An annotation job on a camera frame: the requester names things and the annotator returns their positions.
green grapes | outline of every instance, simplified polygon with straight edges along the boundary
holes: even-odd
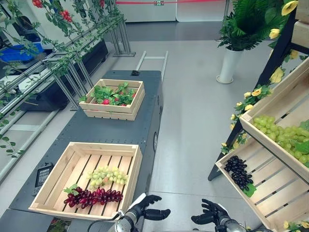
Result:
[[[297,126],[283,128],[277,126],[275,120],[275,117],[262,115],[253,119],[253,125],[301,163],[309,162],[309,154],[296,149],[297,144],[309,141],[309,131]]]
[[[127,175],[119,171],[117,167],[113,167],[112,170],[110,170],[108,166],[105,166],[98,167],[93,172],[89,172],[87,179],[90,180],[90,187],[97,189],[109,182],[125,185]]]

red stripe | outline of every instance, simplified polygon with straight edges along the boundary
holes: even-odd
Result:
[[[208,1],[221,1],[221,0],[179,0],[179,1],[164,1],[164,4],[168,3],[190,3],[190,2],[208,2]],[[116,1],[116,4],[127,4],[127,5],[133,5],[133,4],[154,4],[153,1]]]

white planter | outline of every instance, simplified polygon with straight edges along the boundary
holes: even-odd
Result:
[[[225,49],[225,56],[220,75],[217,76],[217,81],[222,84],[229,84],[233,81],[233,74],[240,60],[243,51],[232,51]]]

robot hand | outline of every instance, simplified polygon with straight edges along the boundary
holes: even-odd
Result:
[[[156,195],[146,196],[140,203],[134,205],[129,211],[133,212],[136,215],[137,220],[144,216],[148,220],[164,220],[169,214],[170,210],[158,210],[158,209],[145,209],[149,204],[154,204],[157,201],[160,201],[162,198]]]
[[[205,225],[208,223],[215,223],[215,225],[219,225],[220,218],[227,216],[228,213],[225,209],[223,209],[220,205],[213,203],[211,201],[208,201],[206,199],[202,199],[202,202],[205,204],[202,204],[203,213],[199,216],[192,216],[191,220],[198,225]]]

wooden crate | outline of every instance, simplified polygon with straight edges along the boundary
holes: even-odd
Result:
[[[299,21],[294,24],[292,42],[309,48],[309,24]]]
[[[250,198],[224,170],[227,160],[236,155],[248,165],[246,170],[257,189]],[[255,139],[250,138],[216,165],[268,229],[283,232],[285,220],[308,220],[309,186]]]
[[[135,185],[140,171],[142,154],[138,145],[95,144],[70,142],[62,156],[49,174],[47,180],[35,197],[30,210],[68,218],[98,220],[112,218],[118,210],[126,211],[132,203]],[[104,186],[105,190],[121,191],[123,200],[119,203],[108,202],[82,208],[70,208],[63,201],[66,187],[77,183],[82,189],[89,186],[86,178],[89,171],[98,166],[118,167],[128,174],[127,183],[122,186],[112,182]]]
[[[309,1],[308,0],[298,0],[295,18],[301,21],[302,23],[309,24]]]
[[[86,94],[87,101],[81,101],[79,105],[88,117],[135,120],[136,114],[145,96],[145,88],[142,81],[100,79],[95,86],[107,86],[115,90],[118,88],[118,85],[123,84],[124,82],[128,83],[129,90],[136,90],[136,95],[130,105],[119,106],[95,104],[95,99],[90,96],[91,93],[94,92],[94,87]]]
[[[300,122],[309,119],[309,58],[281,81],[272,95],[260,100],[240,117],[243,128],[250,135],[309,182],[309,169],[253,125],[253,119],[260,115],[274,116],[275,123],[284,128],[299,126]]]

